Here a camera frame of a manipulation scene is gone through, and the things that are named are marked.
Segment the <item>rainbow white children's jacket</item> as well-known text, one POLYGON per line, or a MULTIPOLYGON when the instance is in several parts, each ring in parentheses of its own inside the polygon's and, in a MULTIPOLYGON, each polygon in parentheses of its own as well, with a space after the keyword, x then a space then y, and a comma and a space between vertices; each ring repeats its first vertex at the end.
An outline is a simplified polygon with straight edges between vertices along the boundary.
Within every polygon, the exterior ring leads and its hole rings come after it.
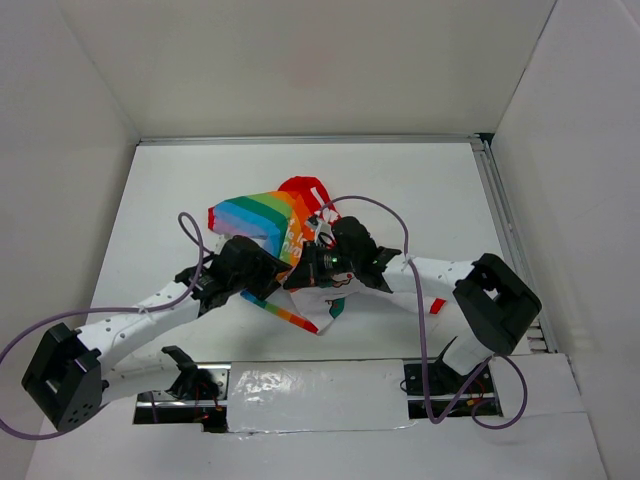
MULTIPOLYGON (((278 190, 234 197, 208 209, 208 228, 218 235, 241 235, 252 238, 269 254, 292 266, 297 265, 305 242, 314 242, 313 232, 305 225, 312 215, 331 225, 334 246, 351 258, 363 254, 373 260, 379 248, 366 228, 353 217, 342 217, 335 207, 321 206, 329 201, 324 185, 316 177, 296 176, 278 190)), ((313 334, 321 334, 342 314, 345 300, 355 293, 371 295, 415 313, 415 296, 371 289, 349 271, 335 275, 324 287, 286 290, 296 311, 291 312, 267 300, 242 293, 241 296, 270 313, 313 334)))

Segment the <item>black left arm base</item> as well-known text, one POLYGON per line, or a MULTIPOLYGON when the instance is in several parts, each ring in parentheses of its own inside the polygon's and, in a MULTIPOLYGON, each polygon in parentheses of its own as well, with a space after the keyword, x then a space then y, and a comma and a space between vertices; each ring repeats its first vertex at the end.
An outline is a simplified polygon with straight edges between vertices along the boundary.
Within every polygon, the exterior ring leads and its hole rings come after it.
POLYGON ((160 359, 171 359, 170 366, 177 368, 177 374, 166 388, 137 396, 133 423, 193 423, 204 432, 226 433, 231 365, 197 363, 177 346, 163 347, 161 352, 160 359))

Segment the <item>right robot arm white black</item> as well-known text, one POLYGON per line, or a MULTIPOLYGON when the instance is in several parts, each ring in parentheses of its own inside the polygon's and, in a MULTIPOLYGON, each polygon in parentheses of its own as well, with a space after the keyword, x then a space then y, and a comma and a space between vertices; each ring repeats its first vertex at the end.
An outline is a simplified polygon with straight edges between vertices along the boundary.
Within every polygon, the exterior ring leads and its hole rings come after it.
POLYGON ((328 289, 350 275, 351 283, 391 295, 414 294, 454 302, 468 324, 440 355, 436 379, 448 392, 460 391, 478 364, 510 355, 542 309, 538 296, 498 256, 475 261, 412 257, 378 246, 354 217, 337 220, 327 233, 309 223, 316 238, 303 244, 301 259, 284 282, 288 290, 328 289))

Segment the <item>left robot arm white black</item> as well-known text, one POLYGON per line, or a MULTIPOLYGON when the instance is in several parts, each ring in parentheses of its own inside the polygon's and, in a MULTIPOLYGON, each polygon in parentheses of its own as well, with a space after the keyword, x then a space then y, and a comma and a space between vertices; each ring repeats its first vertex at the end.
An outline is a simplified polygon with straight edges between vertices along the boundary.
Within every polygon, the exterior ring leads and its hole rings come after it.
POLYGON ((138 306, 75 330, 64 323, 49 328, 22 386, 58 433, 74 430, 115 399, 145 391, 164 390, 184 399, 202 387, 217 396, 211 374, 181 348, 165 346, 142 357, 135 351, 224 306, 235 294, 246 291, 266 299, 290 268, 253 240, 234 236, 138 306))

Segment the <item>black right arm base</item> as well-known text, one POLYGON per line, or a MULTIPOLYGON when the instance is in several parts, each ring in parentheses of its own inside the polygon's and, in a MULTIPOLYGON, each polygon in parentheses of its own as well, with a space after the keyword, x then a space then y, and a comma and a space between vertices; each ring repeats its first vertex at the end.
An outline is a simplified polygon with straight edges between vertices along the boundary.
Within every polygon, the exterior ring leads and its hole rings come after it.
MULTIPOLYGON (((469 376, 450 371, 439 359, 430 359, 428 364, 430 404, 433 414, 440 416, 469 376)), ((405 360, 403 368, 404 377, 399 382, 399 389, 406 394, 408 416, 410 419, 427 419, 421 361, 405 360)), ((467 386, 448 416, 469 417, 474 408, 477 408, 477 416, 502 415, 489 367, 485 367, 467 386)))

